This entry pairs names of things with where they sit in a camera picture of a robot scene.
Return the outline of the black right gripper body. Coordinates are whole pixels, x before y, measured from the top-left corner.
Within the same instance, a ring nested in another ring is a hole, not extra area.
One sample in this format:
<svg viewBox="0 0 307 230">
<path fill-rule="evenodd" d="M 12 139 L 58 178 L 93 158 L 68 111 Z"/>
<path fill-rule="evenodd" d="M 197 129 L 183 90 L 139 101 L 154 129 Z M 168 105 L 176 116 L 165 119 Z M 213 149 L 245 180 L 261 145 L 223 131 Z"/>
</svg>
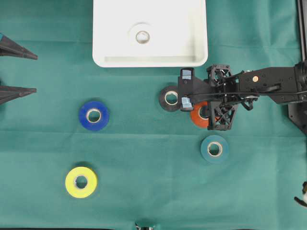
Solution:
<svg viewBox="0 0 307 230">
<path fill-rule="evenodd" d="M 232 128 L 239 105 L 246 110 L 253 109 L 258 100 L 256 94 L 241 93 L 238 89 L 238 77 L 232 75 L 228 65 L 212 65 L 207 68 L 209 85 L 213 92 L 207 101 L 209 109 L 209 130 L 227 131 Z"/>
</svg>

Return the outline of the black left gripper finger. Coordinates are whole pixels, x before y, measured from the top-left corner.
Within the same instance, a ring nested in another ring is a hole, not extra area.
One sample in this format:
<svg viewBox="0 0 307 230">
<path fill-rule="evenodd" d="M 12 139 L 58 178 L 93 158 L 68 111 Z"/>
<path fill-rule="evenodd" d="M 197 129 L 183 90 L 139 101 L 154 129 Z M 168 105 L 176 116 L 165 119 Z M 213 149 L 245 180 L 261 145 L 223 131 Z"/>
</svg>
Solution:
<svg viewBox="0 0 307 230">
<path fill-rule="evenodd" d="M 0 56 L 38 60 L 38 56 L 36 54 L 27 50 L 23 46 L 20 46 L 2 33 L 0 34 Z"/>
<path fill-rule="evenodd" d="M 0 86 L 0 104 L 4 104 L 11 100 L 28 96 L 35 92 L 36 88 Z"/>
</svg>

